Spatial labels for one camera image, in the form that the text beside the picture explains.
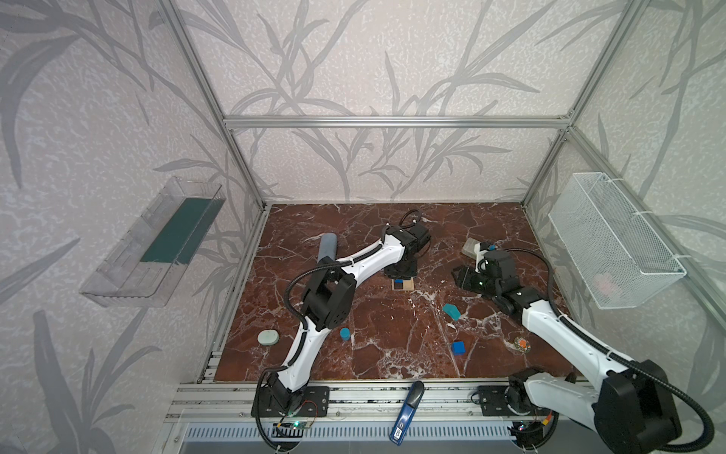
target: clear plastic shelf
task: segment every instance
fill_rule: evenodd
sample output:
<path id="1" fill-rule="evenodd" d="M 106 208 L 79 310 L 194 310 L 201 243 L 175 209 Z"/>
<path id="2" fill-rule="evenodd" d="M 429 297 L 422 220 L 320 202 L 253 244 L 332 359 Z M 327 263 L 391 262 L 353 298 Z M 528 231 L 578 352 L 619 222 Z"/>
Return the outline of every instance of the clear plastic shelf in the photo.
<path id="1" fill-rule="evenodd" d="M 164 307 L 225 200 L 219 183 L 171 177 L 81 294 L 104 307 Z"/>

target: wall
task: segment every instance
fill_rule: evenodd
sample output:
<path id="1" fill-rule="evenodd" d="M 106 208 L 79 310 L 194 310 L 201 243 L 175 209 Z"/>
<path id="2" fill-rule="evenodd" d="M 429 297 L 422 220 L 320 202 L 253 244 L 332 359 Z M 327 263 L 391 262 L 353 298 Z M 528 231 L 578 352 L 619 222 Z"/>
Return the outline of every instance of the wall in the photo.
<path id="1" fill-rule="evenodd" d="M 4 1 L 0 28 L 0 451 L 148 452 L 258 212 L 153 2 Z M 172 175 L 228 200 L 166 307 L 78 294 Z"/>
<path id="2" fill-rule="evenodd" d="M 724 5 L 652 1 L 577 123 L 721 289 L 726 271 Z M 571 174 L 591 170 L 575 147 L 563 148 L 528 206 L 540 243 L 555 262 L 579 321 L 617 349 L 663 367 L 716 423 L 716 439 L 704 452 L 722 452 L 724 332 L 683 283 L 638 308 L 598 309 L 547 219 Z M 684 440 L 693 439 L 701 425 L 681 402 L 678 409 Z"/>
<path id="3" fill-rule="evenodd" d="M 178 4 L 226 115 L 561 115 L 625 2 Z M 237 140 L 269 200 L 493 201 L 521 199 L 555 135 L 460 133 L 254 129 Z"/>

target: aluminum frame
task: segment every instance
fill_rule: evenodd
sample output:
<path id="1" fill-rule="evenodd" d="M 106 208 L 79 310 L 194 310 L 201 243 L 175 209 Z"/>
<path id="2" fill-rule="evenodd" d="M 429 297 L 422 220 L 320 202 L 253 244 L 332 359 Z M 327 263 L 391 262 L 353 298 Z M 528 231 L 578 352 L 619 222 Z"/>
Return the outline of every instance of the aluminum frame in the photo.
<path id="1" fill-rule="evenodd" d="M 206 376 L 206 372 L 210 356 L 213 352 L 215 352 L 215 350 L 222 349 L 227 343 L 227 337 L 229 336 L 229 330 L 232 327 L 234 314 L 237 312 L 237 308 L 240 305 L 242 292 L 245 290 L 245 284 L 250 276 L 252 263 L 255 259 L 255 255 L 257 254 L 257 248 L 260 246 L 262 232 L 267 224 L 267 219 L 269 218 L 271 209 L 272 204 L 268 204 L 267 207 L 265 207 L 265 209 L 257 216 L 257 220 L 255 221 L 250 235 L 250 241 L 245 248 L 245 255 L 241 258 L 240 263 L 237 265 L 237 270 L 232 281 L 232 287 L 229 291 L 227 291 L 227 297 L 224 299 L 222 311 L 215 323 L 214 333 L 209 345 L 207 346 L 206 355 L 204 356 L 200 366 L 197 368 L 199 371 L 199 378 L 197 379 L 198 383 L 209 379 Z"/>
<path id="2" fill-rule="evenodd" d="M 630 0 L 625 8 L 623 8 L 623 12 L 618 19 L 617 24 L 615 24 L 615 28 L 613 28 L 613 31 L 608 38 L 608 42 L 603 47 L 603 51 L 597 58 L 595 65 L 592 67 L 592 70 L 585 81 L 585 84 L 582 86 L 580 93 L 575 99 L 575 103 L 568 112 L 568 124 L 563 128 L 563 130 L 559 131 L 560 133 L 557 135 L 556 140 L 551 144 L 546 157 L 542 161 L 542 165 L 539 167 L 537 173 L 532 179 L 532 183 L 529 185 L 529 188 L 527 188 L 527 192 L 522 200 L 523 205 L 528 205 L 529 202 L 531 202 L 534 197 L 534 193 L 537 192 L 539 186 L 545 180 L 547 173 L 550 171 L 552 166 L 555 165 L 555 161 L 557 160 L 557 157 L 562 150 L 563 142 L 565 141 L 564 129 L 573 126 L 582 114 L 583 110 L 587 106 L 587 103 L 595 93 L 595 90 L 600 85 L 600 82 L 605 77 L 605 74 L 608 72 L 608 69 L 612 66 L 618 56 L 618 53 L 627 42 L 627 39 L 630 37 L 632 31 L 635 29 L 640 17 L 643 16 L 649 1 L 650 0 Z"/>
<path id="3" fill-rule="evenodd" d="M 319 421 L 395 421 L 412 380 L 323 380 L 310 385 L 330 387 L 328 416 Z M 521 416 L 482 416 L 470 401 L 478 386 L 507 386 L 506 378 L 443 378 L 424 380 L 426 392 L 416 410 L 417 421 L 520 421 Z M 590 383 L 578 377 L 578 384 Z M 179 385 L 165 423 L 249 422 L 257 383 Z M 262 418 L 276 421 L 278 418 Z"/>
<path id="4" fill-rule="evenodd" d="M 212 91 L 212 86 L 207 79 L 207 75 L 202 69 L 201 60 L 194 49 L 192 40 L 189 37 L 184 21 L 182 20 L 181 12 L 176 7 L 174 0 L 156 0 L 156 3 L 159 6 L 159 12 L 162 14 L 164 22 L 169 27 L 172 38 L 179 47 L 182 57 L 184 57 L 184 60 L 187 62 L 187 66 L 189 66 L 189 70 L 192 72 L 194 80 L 197 83 L 199 90 L 202 92 L 202 98 L 204 98 L 205 103 L 212 114 L 214 123 L 216 123 L 219 128 L 221 138 L 227 146 L 229 154 L 232 155 L 234 164 L 240 170 L 245 183 L 250 188 L 250 191 L 252 191 L 255 197 L 255 203 L 257 203 L 260 209 L 264 209 L 266 203 L 262 197 L 262 192 L 260 192 L 260 189 L 255 183 L 255 179 L 252 177 L 252 172 L 245 162 L 245 158 L 240 151 L 240 147 L 237 145 L 237 141 L 234 140 L 232 133 L 224 125 L 224 114 L 219 107 L 219 101 L 216 99 L 216 96 Z"/>
<path id="5" fill-rule="evenodd" d="M 617 170 L 597 151 L 595 146 L 576 127 L 568 128 L 565 138 L 580 152 L 583 159 L 593 168 L 607 174 L 614 180 L 615 185 L 623 192 L 625 197 L 643 212 L 643 218 L 653 228 L 656 234 L 674 254 L 681 256 L 681 264 L 686 270 L 686 276 L 681 279 L 688 290 L 698 300 L 704 310 L 709 313 L 726 332 L 726 298 L 718 287 L 713 284 L 706 272 L 701 268 L 678 240 L 668 231 L 661 220 L 640 200 L 635 191 L 618 175 Z"/>
<path id="6" fill-rule="evenodd" d="M 230 115 L 224 124 L 231 129 L 251 128 L 538 128 L 559 129 L 569 125 L 565 116 L 302 116 Z"/>

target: blue cylinder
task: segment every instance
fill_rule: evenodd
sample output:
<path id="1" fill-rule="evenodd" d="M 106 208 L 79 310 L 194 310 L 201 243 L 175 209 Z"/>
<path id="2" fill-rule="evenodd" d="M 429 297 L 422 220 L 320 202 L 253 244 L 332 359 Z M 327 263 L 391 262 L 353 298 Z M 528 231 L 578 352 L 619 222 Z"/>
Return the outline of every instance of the blue cylinder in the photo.
<path id="1" fill-rule="evenodd" d="M 335 233 L 326 233 L 320 237 L 320 248 L 318 249 L 318 262 L 323 257 L 330 257 L 335 260 L 338 252 L 338 236 Z"/>

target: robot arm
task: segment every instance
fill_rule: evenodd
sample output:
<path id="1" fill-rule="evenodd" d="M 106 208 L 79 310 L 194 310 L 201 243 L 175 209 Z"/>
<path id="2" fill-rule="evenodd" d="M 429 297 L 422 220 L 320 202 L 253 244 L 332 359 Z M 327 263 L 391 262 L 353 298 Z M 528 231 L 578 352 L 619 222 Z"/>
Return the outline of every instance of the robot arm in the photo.
<path id="1" fill-rule="evenodd" d="M 430 239 L 431 235 L 421 224 L 408 229 L 387 227 L 382 240 L 337 260 L 340 263 L 351 262 L 350 265 L 321 269 L 311 274 L 303 291 L 301 307 L 307 329 L 303 323 L 299 325 L 293 345 L 282 364 L 283 370 L 274 372 L 267 380 L 277 407 L 284 414 L 294 413 L 299 408 L 313 362 L 330 331 L 348 317 L 355 289 L 381 270 L 390 278 L 414 276 L 416 253 Z M 319 265 L 334 263 L 329 257 L 324 257 Z"/>
<path id="2" fill-rule="evenodd" d="M 490 243 L 476 248 L 476 268 L 454 270 L 456 284 L 490 298 L 506 314 L 560 352 L 591 384 L 570 383 L 528 369 L 510 377 L 510 407 L 526 414 L 548 408 L 595 430 L 614 453 L 641 454 L 681 435 L 673 396 L 651 377 L 667 383 L 665 372 L 650 360 L 635 362 L 577 325 L 519 283 L 507 251 Z M 634 370 L 622 362 L 637 367 Z"/>

